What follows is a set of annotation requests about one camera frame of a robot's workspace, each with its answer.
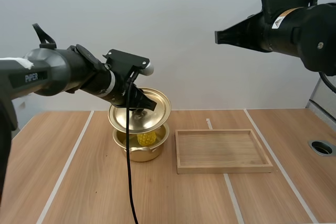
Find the tray rim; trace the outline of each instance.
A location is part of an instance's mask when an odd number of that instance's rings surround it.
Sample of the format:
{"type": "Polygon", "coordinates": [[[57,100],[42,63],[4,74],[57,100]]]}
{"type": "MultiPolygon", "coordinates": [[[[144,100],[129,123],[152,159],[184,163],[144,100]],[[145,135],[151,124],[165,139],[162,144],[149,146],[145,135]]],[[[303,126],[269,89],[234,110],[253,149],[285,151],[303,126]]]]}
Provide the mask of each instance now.
{"type": "Polygon", "coordinates": [[[189,168],[194,168],[194,169],[216,169],[216,168],[222,168],[222,169],[232,169],[232,168],[261,168],[261,169],[265,169],[265,170],[269,170],[269,173],[271,173],[273,171],[273,164],[270,161],[267,153],[265,152],[264,148],[262,147],[259,139],[257,138],[256,134],[254,133],[253,129],[224,129],[224,130],[220,130],[220,129],[215,129],[215,130],[175,130],[175,142],[176,142],[176,158],[177,158],[177,173],[179,173],[179,170],[183,170],[183,169],[189,169],[189,168]],[[257,165],[181,165],[181,160],[180,160],[180,143],[178,141],[179,139],[179,133],[184,133],[184,132],[234,132],[234,133],[241,133],[241,132],[248,132],[248,134],[252,135],[252,139],[253,139],[253,143],[255,146],[255,149],[257,150],[261,160],[263,160],[264,164],[257,164],[257,165]]]}

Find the wooden table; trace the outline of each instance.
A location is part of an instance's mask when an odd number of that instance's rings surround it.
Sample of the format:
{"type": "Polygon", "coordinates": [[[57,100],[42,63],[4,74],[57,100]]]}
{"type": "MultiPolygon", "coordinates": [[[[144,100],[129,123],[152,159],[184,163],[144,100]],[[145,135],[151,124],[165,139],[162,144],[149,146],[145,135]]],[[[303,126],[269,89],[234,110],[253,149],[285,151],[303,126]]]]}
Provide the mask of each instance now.
{"type": "MultiPolygon", "coordinates": [[[[336,157],[307,144],[336,133],[308,109],[172,111],[168,124],[162,155],[132,162],[139,223],[336,222],[336,157]],[[275,171],[178,175],[173,132],[209,127],[253,129],[275,171]]],[[[13,139],[0,223],[134,223],[112,131],[103,111],[35,116],[13,139]]]]}

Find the golden pot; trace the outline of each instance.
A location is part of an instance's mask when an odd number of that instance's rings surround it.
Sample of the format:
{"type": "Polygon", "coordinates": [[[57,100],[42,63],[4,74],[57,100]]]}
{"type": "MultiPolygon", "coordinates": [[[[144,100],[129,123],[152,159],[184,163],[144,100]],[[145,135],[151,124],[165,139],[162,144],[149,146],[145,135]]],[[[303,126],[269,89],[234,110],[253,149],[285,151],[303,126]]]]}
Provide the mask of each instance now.
{"type": "MultiPolygon", "coordinates": [[[[163,124],[154,130],[156,141],[146,147],[138,143],[136,134],[130,134],[130,160],[136,162],[146,162],[158,157],[163,150],[163,144],[169,136],[168,124],[163,124]]],[[[113,139],[121,147],[122,153],[126,156],[126,133],[114,129],[113,139]]]]}

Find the pot handle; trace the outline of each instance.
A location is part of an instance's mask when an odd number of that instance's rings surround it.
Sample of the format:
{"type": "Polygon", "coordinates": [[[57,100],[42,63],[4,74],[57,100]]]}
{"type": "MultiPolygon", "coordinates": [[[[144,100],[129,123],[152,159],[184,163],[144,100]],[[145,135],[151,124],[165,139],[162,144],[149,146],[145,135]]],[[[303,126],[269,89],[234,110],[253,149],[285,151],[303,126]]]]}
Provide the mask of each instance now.
{"type": "Polygon", "coordinates": [[[137,151],[150,152],[151,149],[149,149],[148,147],[132,147],[132,148],[130,148],[130,154],[132,152],[137,152],[137,151]]]}

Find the white wall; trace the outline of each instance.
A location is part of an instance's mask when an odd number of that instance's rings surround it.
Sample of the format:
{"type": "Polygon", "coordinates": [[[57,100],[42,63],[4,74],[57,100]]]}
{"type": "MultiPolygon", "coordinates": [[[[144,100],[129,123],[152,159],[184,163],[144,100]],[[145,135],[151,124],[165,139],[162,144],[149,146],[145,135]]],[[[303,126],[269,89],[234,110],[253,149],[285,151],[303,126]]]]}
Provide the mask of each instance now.
{"type": "MultiPolygon", "coordinates": [[[[225,29],[261,9],[260,0],[0,0],[0,49],[23,56],[39,41],[39,23],[59,48],[82,44],[100,56],[115,48],[155,65],[140,87],[163,91],[174,109],[303,108],[318,80],[300,59],[215,44],[225,29]]],[[[30,95],[40,110],[104,110],[83,92],[30,95]]]]}

